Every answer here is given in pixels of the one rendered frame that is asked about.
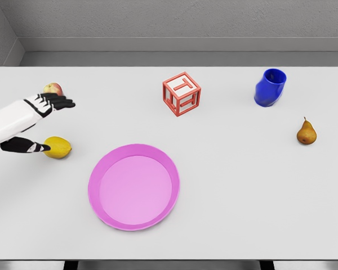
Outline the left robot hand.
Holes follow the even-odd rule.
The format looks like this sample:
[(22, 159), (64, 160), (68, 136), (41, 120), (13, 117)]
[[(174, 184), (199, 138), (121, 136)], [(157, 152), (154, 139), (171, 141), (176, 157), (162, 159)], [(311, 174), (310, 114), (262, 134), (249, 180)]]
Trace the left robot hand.
[(57, 93), (39, 93), (0, 109), (1, 150), (25, 154), (50, 151), (49, 145), (19, 137), (18, 134), (32, 128), (52, 112), (74, 106), (73, 100)]

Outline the yellow lemon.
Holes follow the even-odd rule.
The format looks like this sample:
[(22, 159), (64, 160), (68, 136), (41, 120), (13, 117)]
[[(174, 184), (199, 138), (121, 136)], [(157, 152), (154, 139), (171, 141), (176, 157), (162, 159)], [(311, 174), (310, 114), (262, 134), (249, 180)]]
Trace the yellow lemon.
[(70, 154), (72, 146), (64, 138), (53, 136), (44, 141), (44, 144), (50, 147), (50, 150), (44, 151), (44, 154), (50, 158), (62, 159)]

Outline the pink round plate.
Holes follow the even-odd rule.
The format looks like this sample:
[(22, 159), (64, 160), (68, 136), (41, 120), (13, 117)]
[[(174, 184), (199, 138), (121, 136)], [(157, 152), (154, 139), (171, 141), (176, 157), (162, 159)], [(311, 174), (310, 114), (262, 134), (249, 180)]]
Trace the pink round plate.
[(145, 144), (118, 147), (95, 165), (88, 199), (96, 216), (121, 231), (156, 225), (174, 208), (180, 177), (173, 160)]

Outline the red-yellow apple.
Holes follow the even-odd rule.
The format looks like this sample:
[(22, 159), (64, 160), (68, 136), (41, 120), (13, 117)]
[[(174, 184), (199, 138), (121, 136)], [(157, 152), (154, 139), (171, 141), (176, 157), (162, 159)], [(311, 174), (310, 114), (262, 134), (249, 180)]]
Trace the red-yellow apple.
[(62, 87), (58, 83), (49, 83), (44, 86), (43, 93), (55, 93), (58, 96), (63, 96)]

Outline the red letter block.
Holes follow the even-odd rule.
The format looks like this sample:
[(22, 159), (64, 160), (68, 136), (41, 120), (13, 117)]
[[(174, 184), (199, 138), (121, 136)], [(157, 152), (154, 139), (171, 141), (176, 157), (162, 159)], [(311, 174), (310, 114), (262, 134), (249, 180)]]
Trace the red letter block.
[(177, 117), (199, 106), (202, 89), (187, 72), (165, 80), (162, 89), (163, 101)]

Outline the blue cup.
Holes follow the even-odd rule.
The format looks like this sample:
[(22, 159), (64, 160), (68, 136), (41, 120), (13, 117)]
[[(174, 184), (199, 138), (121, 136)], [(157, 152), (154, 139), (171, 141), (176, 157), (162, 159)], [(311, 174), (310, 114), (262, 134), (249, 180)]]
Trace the blue cup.
[(255, 88), (254, 100), (262, 107), (273, 106), (281, 97), (286, 74), (279, 69), (267, 69)]

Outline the brown pear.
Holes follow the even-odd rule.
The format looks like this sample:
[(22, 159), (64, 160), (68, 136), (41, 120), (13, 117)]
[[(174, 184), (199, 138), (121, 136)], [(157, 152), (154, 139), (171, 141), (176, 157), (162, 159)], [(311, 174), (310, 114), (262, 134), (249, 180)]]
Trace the brown pear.
[(303, 145), (311, 145), (317, 140), (317, 133), (306, 117), (304, 117), (304, 122), (297, 132), (296, 138)]

